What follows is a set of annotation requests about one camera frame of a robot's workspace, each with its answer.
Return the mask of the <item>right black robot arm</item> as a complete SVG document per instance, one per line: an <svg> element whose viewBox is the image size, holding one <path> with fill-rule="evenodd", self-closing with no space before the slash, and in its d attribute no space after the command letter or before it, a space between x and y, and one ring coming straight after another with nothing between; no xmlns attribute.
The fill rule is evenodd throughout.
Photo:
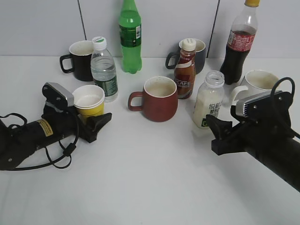
<svg viewBox="0 0 300 225"><path fill-rule="evenodd" d="M294 189L300 189L300 143L284 132L272 118L242 117L223 121L212 115L206 121L214 134L211 150L217 155L246 152L273 171Z"/></svg>

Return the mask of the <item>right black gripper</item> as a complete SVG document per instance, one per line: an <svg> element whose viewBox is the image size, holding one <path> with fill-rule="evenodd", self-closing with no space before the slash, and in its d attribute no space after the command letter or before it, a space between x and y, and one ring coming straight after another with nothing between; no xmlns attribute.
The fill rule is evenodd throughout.
<svg viewBox="0 0 300 225"><path fill-rule="evenodd" d="M293 138L292 133L283 128L276 117L259 120L238 118L237 120L239 123L233 126L232 121L206 115L207 125L215 137L211 141L211 150L217 155L245 152L248 147L259 149L279 140Z"/></svg>

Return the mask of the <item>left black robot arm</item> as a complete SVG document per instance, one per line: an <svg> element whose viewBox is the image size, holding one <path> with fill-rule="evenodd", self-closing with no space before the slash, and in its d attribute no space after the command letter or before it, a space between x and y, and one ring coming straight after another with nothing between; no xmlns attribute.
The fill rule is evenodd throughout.
<svg viewBox="0 0 300 225"><path fill-rule="evenodd" d="M71 158L76 149L78 139L92 143L97 139L98 132L111 119L112 113L88 117L82 122L75 107L71 106L65 110L59 110L54 106L45 105L41 119L28 122L27 119L18 114L16 116L23 120L23 124L11 124L6 126L0 124L0 169L2 171L28 171L53 165L64 158ZM62 139L75 136L73 142L67 147L60 144L62 156L51 159L46 151L48 163L29 167L19 165L34 154L37 150L46 149L53 143L60 143Z"/></svg>

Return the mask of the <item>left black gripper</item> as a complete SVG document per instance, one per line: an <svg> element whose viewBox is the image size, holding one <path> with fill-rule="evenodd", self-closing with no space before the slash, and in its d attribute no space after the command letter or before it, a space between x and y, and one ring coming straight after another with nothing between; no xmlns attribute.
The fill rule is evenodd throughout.
<svg viewBox="0 0 300 225"><path fill-rule="evenodd" d="M46 102L42 118L49 123L53 131L52 135L45 138L46 143L55 143L71 135L77 135L92 143L96 141L99 131L111 121L112 113L108 112L83 119L83 116L79 115L73 106L62 111Z"/></svg>

